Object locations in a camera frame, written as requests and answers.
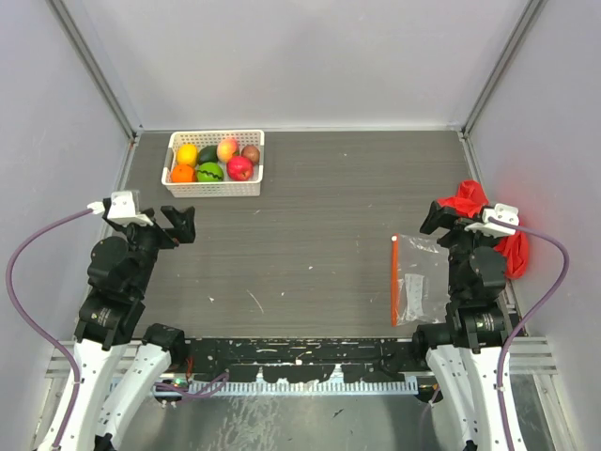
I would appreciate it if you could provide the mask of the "green toy watermelon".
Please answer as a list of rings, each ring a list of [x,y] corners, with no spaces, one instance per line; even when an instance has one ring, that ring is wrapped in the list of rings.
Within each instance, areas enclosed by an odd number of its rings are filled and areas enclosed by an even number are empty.
[[[204,163],[197,167],[198,182],[221,182],[224,179],[223,169],[217,163]]]

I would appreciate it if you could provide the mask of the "red apple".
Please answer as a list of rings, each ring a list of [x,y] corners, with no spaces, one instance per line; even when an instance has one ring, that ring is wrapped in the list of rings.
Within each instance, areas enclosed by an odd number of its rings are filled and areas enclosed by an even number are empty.
[[[234,156],[226,165],[229,178],[233,181],[248,181],[254,174],[254,164],[243,156]]]

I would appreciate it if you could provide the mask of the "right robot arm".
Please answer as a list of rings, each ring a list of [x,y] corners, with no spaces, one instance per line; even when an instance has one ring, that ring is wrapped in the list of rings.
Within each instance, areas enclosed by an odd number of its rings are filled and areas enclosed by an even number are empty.
[[[420,228],[424,234],[447,231],[438,244],[449,252],[450,301],[444,322],[418,326],[411,356],[436,377],[454,416],[457,450],[525,447],[503,349],[511,324],[498,303],[506,259],[496,247],[514,232],[492,224],[494,217],[514,221],[517,210],[497,204],[470,218],[435,201]]]

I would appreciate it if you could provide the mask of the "clear zip top bag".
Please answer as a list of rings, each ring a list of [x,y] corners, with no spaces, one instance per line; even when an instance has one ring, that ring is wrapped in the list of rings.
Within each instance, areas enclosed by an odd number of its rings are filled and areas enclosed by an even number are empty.
[[[448,250],[435,240],[395,234],[391,237],[393,327],[442,323],[448,295]]]

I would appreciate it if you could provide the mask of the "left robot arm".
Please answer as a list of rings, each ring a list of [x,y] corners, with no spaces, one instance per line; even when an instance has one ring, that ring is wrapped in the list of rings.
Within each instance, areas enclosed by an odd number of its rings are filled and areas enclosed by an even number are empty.
[[[117,450],[126,428],[159,376],[188,361],[183,331],[151,325],[134,361],[115,389],[109,387],[142,316],[143,300],[161,250],[195,240],[195,209],[163,206],[163,228],[152,209],[113,215],[116,203],[103,201],[103,220],[116,231],[98,241],[87,269],[91,289],[79,311],[70,357],[68,386],[41,450]]]

